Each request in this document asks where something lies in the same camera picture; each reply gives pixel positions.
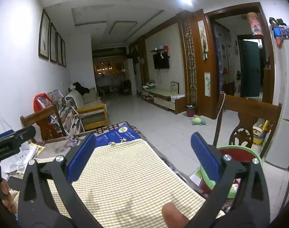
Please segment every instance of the blue book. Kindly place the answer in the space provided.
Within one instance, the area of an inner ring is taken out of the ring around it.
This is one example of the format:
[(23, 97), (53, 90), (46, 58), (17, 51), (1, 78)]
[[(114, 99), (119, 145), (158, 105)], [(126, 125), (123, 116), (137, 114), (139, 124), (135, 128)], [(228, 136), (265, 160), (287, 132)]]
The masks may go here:
[(96, 147), (105, 146), (122, 141), (132, 141), (140, 139), (140, 135), (132, 130), (126, 123), (119, 128), (113, 129), (105, 134), (96, 136)]

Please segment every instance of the green bucket rim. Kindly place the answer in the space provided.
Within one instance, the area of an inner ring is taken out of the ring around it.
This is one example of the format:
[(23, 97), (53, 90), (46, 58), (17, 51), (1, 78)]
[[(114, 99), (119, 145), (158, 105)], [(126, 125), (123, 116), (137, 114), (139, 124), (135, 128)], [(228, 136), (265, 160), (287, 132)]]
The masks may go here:
[[(239, 148), (239, 149), (242, 149), (242, 150), (245, 150), (245, 151), (248, 151), (249, 153), (253, 154), (260, 162), (260, 165), (262, 167), (262, 162), (261, 162), (261, 158), (259, 157), (259, 155), (254, 152), (251, 148), (248, 148), (248, 147), (245, 147), (245, 146), (235, 146), (235, 145), (228, 145), (228, 146), (220, 146), (218, 147), (217, 149), (221, 149), (221, 148)], [(208, 178), (208, 175), (206, 173), (206, 171), (203, 169), (202, 165), (200, 165), (200, 173), (202, 175), (202, 178), (203, 180), (205, 181), (206, 185), (210, 188), (210, 189), (213, 189), (216, 185), (215, 181), (213, 180), (210, 180)], [(236, 191), (237, 190), (233, 190), (233, 189), (230, 189), (229, 191), (229, 194), (228, 194), (228, 198), (230, 199), (233, 199), (236, 195)]]

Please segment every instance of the refrigerator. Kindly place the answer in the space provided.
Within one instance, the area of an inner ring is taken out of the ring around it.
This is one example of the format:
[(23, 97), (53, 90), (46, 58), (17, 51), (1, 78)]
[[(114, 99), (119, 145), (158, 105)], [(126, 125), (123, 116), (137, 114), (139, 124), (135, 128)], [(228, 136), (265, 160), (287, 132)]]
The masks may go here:
[(280, 49), (281, 94), (283, 104), (272, 143), (265, 160), (283, 169), (289, 167), (289, 40), (284, 40)]

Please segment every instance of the sofa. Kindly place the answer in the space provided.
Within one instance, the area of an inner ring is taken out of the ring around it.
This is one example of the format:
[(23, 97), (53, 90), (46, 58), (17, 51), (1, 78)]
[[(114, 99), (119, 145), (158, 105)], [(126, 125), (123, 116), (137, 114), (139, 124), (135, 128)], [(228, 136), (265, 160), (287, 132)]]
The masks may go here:
[(89, 90), (90, 92), (83, 96), (77, 90), (72, 90), (65, 100), (77, 108), (76, 111), (81, 114), (85, 130), (109, 125), (106, 104), (102, 103), (101, 98), (97, 96), (95, 87)]

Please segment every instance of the dark green door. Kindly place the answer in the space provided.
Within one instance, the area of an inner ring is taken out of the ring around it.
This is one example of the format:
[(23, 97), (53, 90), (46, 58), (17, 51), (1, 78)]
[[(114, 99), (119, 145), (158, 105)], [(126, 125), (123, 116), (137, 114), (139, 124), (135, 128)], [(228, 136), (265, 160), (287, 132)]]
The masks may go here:
[(241, 97), (258, 97), (260, 90), (260, 58), (256, 42), (239, 40)]

